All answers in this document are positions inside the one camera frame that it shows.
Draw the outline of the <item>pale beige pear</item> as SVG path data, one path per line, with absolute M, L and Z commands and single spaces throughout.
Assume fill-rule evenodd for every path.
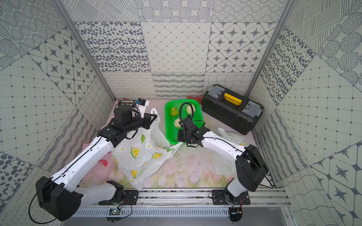
M 177 119 L 174 120 L 174 126 L 175 126 L 176 128 L 180 128 L 180 127 L 181 127 L 181 125 L 180 125 L 180 119 L 179 119 L 179 118 L 177 118 Z

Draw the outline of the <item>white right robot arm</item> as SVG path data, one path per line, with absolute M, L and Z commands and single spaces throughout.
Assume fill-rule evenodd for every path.
M 266 178 L 269 169 L 255 146 L 245 147 L 227 141 L 205 126 L 199 128 L 190 116 L 179 119 L 178 124 L 181 126 L 178 141 L 189 147 L 197 145 L 208 148 L 235 164 L 237 176 L 224 189 L 228 203 L 237 202 L 241 194 L 247 191 L 256 191 Z

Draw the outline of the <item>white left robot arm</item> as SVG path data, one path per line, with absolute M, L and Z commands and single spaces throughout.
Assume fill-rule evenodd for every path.
M 145 113 L 146 105 L 121 105 L 114 110 L 114 118 L 96 138 L 67 166 L 52 177 L 41 177 L 35 184 L 39 206 L 59 221 L 65 221 L 79 209 L 101 202 L 122 205 L 125 202 L 123 185 L 108 180 L 106 183 L 88 188 L 78 188 L 84 176 L 110 153 L 131 131 L 150 129 L 158 118 L 156 109 Z

